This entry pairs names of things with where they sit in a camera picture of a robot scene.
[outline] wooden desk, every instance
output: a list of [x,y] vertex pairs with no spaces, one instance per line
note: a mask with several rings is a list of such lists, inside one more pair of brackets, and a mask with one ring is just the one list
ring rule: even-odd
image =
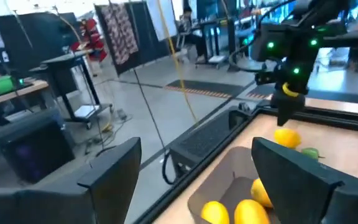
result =
[[39,90],[43,90],[45,88],[48,87],[48,83],[43,81],[43,80],[36,80],[32,83],[32,86],[29,86],[27,88],[23,88],[21,90],[17,90],[16,92],[11,92],[11,93],[7,93],[5,95],[1,95],[0,96],[0,103],[7,101],[7,100],[11,100],[15,97],[17,97],[17,95],[19,96],[23,96],[29,93],[32,93],[34,91],[39,91]]
[[[315,99],[308,99],[306,104],[316,108],[324,107],[358,113],[357,104]],[[251,148],[253,137],[263,137],[273,141],[273,130],[277,129],[276,123],[277,118],[274,116],[258,115],[169,205],[154,223],[194,223],[187,206],[188,199],[193,192],[203,183],[230,149],[237,146]],[[320,159],[320,162],[358,177],[358,132],[294,120],[289,120],[285,127],[297,130],[302,136],[302,144],[298,149],[315,147],[325,157],[325,159]],[[316,141],[316,139],[321,138],[327,139],[327,141]]]

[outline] green led light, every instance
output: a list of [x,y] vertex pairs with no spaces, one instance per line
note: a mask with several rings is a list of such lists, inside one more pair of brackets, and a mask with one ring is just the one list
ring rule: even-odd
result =
[[299,69],[299,68],[294,68],[294,69],[293,69],[293,73],[299,74],[299,72],[300,72],[300,69]]
[[317,45],[317,40],[316,39],[311,40],[310,45],[312,45],[312,46]]
[[271,48],[274,48],[274,43],[273,43],[273,42],[269,42],[269,43],[267,44],[267,47],[270,48],[270,49],[271,49]]

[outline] green object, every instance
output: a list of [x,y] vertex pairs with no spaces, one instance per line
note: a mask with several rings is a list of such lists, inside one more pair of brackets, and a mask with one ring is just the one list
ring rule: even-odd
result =
[[310,45],[312,45],[312,46],[317,45],[317,40],[316,39],[311,40]]
[[267,44],[267,47],[270,48],[270,49],[274,48],[274,43],[273,43],[273,42],[269,42],[269,43]]
[[300,72],[300,69],[299,69],[299,68],[294,68],[294,69],[293,69],[293,73],[299,74],[299,72]]
[[13,90],[13,82],[10,75],[0,77],[0,93]]
[[318,150],[312,147],[302,149],[301,153],[312,159],[318,160],[318,158],[320,158]]

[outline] yellow fruit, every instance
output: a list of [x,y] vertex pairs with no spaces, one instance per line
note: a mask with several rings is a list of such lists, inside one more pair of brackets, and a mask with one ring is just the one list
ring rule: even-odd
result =
[[243,200],[234,211],[234,224],[269,224],[263,206],[254,200]]
[[274,132],[274,140],[280,144],[291,149],[296,148],[301,144],[301,136],[291,129],[278,129]]
[[226,207],[217,201],[206,203],[201,210],[201,217],[212,224],[230,224]]
[[259,178],[254,180],[254,183],[252,184],[251,196],[255,201],[259,202],[261,205],[268,208],[273,208],[272,202],[270,201],[270,198],[267,195],[265,187]]

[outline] concrete floor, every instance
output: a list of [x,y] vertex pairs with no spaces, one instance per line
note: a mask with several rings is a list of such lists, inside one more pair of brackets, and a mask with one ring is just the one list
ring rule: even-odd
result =
[[[183,76],[186,80],[241,86],[247,86],[254,80],[252,74],[244,72],[227,73],[226,69],[227,67],[216,70],[214,67],[208,66],[195,68],[191,64],[182,65]],[[105,147],[118,145],[131,137],[140,137],[142,141],[142,163],[147,164],[147,166],[142,166],[143,169],[139,174],[138,183],[127,215],[126,223],[132,223],[170,188],[163,181],[161,175],[162,155],[161,153],[157,154],[163,146],[158,138],[140,88],[134,84],[137,81],[135,73],[129,71],[118,77],[114,68],[106,62],[103,64],[102,70],[103,72],[98,77],[93,78],[101,102],[112,103],[114,109],[123,109],[132,118],[123,124],[122,128],[116,133],[115,139]],[[146,67],[137,68],[136,72],[157,123],[163,144],[167,145],[195,123],[183,94],[162,88],[166,84],[178,79],[175,64],[171,58],[163,58]],[[78,80],[80,90],[73,94],[70,101],[74,109],[77,109],[81,104],[89,103],[90,98],[82,77],[76,74],[75,78]],[[358,93],[358,74],[343,70],[329,71],[324,68],[319,73],[312,74],[309,86],[315,90]],[[245,89],[237,97],[237,100],[227,101],[222,98],[197,94],[188,94],[188,98],[198,120],[224,104],[217,113],[212,114],[211,118],[213,118],[213,116],[216,116],[228,107],[238,105],[239,102],[244,101],[238,99],[246,98],[246,94],[254,87],[255,85],[250,85],[249,88]],[[245,100],[245,102],[251,108],[255,108],[257,104],[256,101]],[[62,109],[62,115],[65,116],[66,112],[62,104],[60,103],[59,106]],[[113,115],[115,118],[112,123],[114,131],[116,131],[120,127],[120,124],[117,122],[117,114]],[[98,120],[99,125],[95,122],[91,130],[86,130],[83,124],[68,124],[68,127],[75,141],[80,144],[85,139],[97,136],[99,126],[102,128],[109,121],[109,117],[108,110],[101,113]],[[91,153],[95,153],[101,150],[101,146],[92,146],[88,150]],[[83,159],[84,151],[85,144],[80,144],[76,147],[77,159]],[[0,181],[0,187],[20,184],[17,183],[17,179],[12,177],[14,174],[1,158],[0,173],[4,173],[6,176],[5,180],[9,180],[11,183],[9,185],[5,180]],[[170,161],[167,173],[171,179],[174,178],[173,167]]]

